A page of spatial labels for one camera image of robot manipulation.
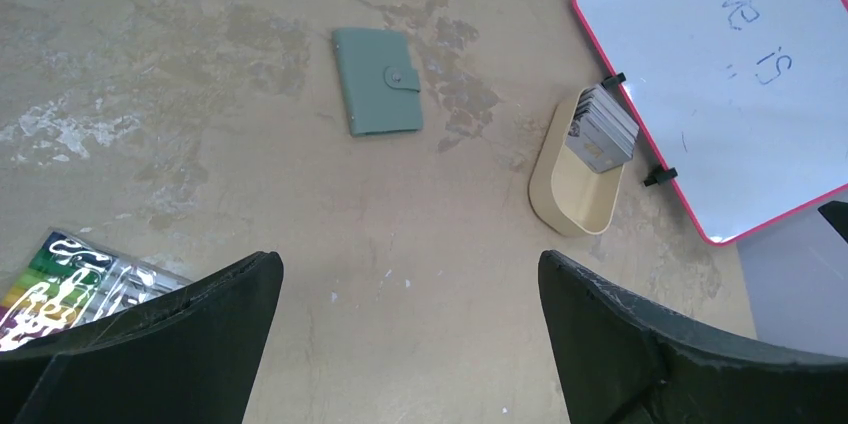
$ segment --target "green notebook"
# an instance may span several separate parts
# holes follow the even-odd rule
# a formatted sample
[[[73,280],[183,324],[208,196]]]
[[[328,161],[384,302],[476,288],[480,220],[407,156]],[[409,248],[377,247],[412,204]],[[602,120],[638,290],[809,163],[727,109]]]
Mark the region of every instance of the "green notebook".
[[[352,135],[418,131],[424,126],[421,83],[403,34],[346,27],[333,31],[333,44]]]

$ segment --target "black clip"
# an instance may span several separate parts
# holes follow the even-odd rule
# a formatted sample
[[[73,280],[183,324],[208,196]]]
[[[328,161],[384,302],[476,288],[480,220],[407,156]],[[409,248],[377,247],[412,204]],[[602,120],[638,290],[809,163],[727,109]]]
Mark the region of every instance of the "black clip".
[[[645,187],[653,186],[654,184],[662,184],[664,182],[668,182],[674,179],[675,177],[677,177],[677,169],[672,167],[666,170],[663,169],[662,166],[657,166],[654,168],[653,171],[651,171],[650,174],[648,174],[647,179],[642,181],[642,184],[644,184]]]
[[[616,74],[614,76],[609,76],[606,79],[604,79],[603,81],[601,81],[601,86],[603,86],[604,89],[609,91],[611,88],[621,84],[622,82],[624,82],[626,80],[627,80],[627,78],[624,77],[624,73],[619,72],[618,74]]]

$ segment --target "black object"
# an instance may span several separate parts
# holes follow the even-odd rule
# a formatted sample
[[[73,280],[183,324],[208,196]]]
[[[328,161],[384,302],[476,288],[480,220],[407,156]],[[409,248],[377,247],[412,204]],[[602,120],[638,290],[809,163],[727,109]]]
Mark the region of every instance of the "black object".
[[[555,251],[539,292],[572,424],[846,422],[848,359],[710,327]]]
[[[240,423],[283,263],[259,252],[178,291],[0,353],[15,423]]]
[[[819,207],[819,214],[848,244],[848,202],[830,201]]]
[[[648,174],[648,177],[642,181],[645,187],[653,186],[654,184],[662,184],[677,177],[677,169],[664,169],[662,166],[657,166]]]
[[[603,86],[604,89],[609,91],[613,87],[620,85],[622,82],[624,82],[626,80],[627,80],[627,78],[624,76],[624,73],[619,72],[618,74],[616,74],[614,76],[609,76],[609,77],[605,78],[603,81],[601,81],[601,86]]]

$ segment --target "whiteboard frame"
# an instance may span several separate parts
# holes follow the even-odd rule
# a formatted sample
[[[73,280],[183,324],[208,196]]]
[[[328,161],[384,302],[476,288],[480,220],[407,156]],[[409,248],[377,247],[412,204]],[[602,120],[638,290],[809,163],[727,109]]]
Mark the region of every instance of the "whiteboard frame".
[[[848,0],[841,0],[841,1],[842,1],[842,4],[845,6],[846,10],[848,10]],[[574,8],[574,11],[577,13],[577,17],[580,19],[580,22],[582,23],[583,28],[586,29],[586,32],[589,34],[589,37],[592,40],[592,43],[595,45],[595,49],[598,50],[598,53],[600,54],[601,59],[603,59],[604,64],[606,65],[607,69],[609,69],[609,71],[613,75],[618,74],[620,72],[623,72],[626,76],[627,69],[615,69],[615,68],[613,68],[612,63],[610,62],[609,58],[607,57],[606,52],[604,52],[603,47],[601,47],[601,44],[598,41],[597,36],[595,35],[594,31],[592,31],[591,26],[589,26],[589,22],[586,19],[586,17],[584,16],[583,11],[580,10],[578,2],[579,2],[578,0],[571,0],[572,7]],[[634,119],[636,119],[636,122],[639,123],[639,128],[641,129],[642,133],[644,134],[645,139],[648,141],[648,144],[651,146],[651,149],[654,151],[654,154],[659,159],[663,168],[669,169],[670,166],[666,162],[663,155],[660,153],[659,147],[657,146],[653,137],[651,137],[650,130],[645,127],[645,123],[642,120],[642,117],[639,115],[639,111],[638,111],[638,109],[636,109],[636,105],[633,103],[632,99],[630,98],[630,95],[627,92],[622,92],[621,94],[624,96],[624,99],[627,102],[627,105],[630,107],[630,110],[633,113]],[[842,186],[839,186],[836,189],[833,189],[832,191],[829,191],[829,192],[827,192],[827,193],[825,193],[825,194],[823,194],[823,195],[821,195],[821,196],[819,196],[815,199],[812,199],[807,203],[801,204],[800,206],[798,206],[794,209],[786,211],[783,214],[780,214],[776,217],[773,217],[772,219],[769,219],[766,222],[763,222],[763,223],[761,223],[757,226],[754,226],[751,229],[748,229],[747,231],[744,231],[744,232],[742,232],[742,233],[740,233],[740,234],[738,234],[738,235],[736,235],[732,238],[728,238],[726,240],[716,242],[716,241],[713,241],[712,239],[710,239],[709,236],[707,236],[706,232],[704,231],[703,226],[698,221],[697,215],[695,214],[694,210],[692,209],[689,202],[687,201],[686,196],[681,191],[680,186],[678,185],[676,179],[672,179],[671,184],[674,187],[675,193],[677,193],[677,196],[680,198],[680,201],[683,203],[683,207],[686,209],[686,213],[689,214],[689,217],[692,219],[692,223],[695,225],[695,229],[697,229],[698,234],[701,236],[701,238],[705,242],[707,242],[708,244],[711,244],[713,246],[716,246],[716,247],[724,247],[724,246],[728,246],[730,244],[733,244],[737,239],[741,239],[745,236],[748,236],[748,235],[750,235],[754,232],[757,232],[760,229],[767,227],[767,226],[769,226],[769,225],[771,225],[771,224],[773,224],[773,223],[775,223],[775,222],[777,222],[781,219],[789,217],[789,216],[791,216],[791,215],[793,215],[793,214],[795,214],[799,211],[802,211],[802,210],[804,210],[804,209],[806,209],[810,206],[813,206],[817,203],[825,201],[828,198],[830,198],[830,197],[832,197],[832,196],[834,196],[834,195],[836,195],[836,194],[838,194],[842,191],[848,190],[848,182],[846,182]]]

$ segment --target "beige container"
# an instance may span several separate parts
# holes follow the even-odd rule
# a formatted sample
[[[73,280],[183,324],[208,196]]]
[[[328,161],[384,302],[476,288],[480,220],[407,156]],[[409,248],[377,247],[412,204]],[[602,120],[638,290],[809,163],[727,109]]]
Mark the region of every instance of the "beige container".
[[[530,203],[536,215],[567,237],[607,230],[624,169],[619,166],[595,174],[565,145],[579,100],[578,95],[557,106],[530,177]]]

